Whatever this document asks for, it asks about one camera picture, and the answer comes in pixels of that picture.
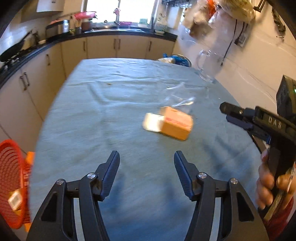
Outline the person right hand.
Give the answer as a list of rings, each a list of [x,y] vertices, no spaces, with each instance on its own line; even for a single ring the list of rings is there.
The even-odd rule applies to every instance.
[[[269,150],[266,149],[261,154],[261,165],[258,168],[259,178],[256,182],[256,204],[263,210],[273,203],[272,189],[276,186],[279,190],[286,192],[279,210],[284,210],[295,193],[295,175],[293,178],[288,174],[281,175],[275,180],[268,168]]]

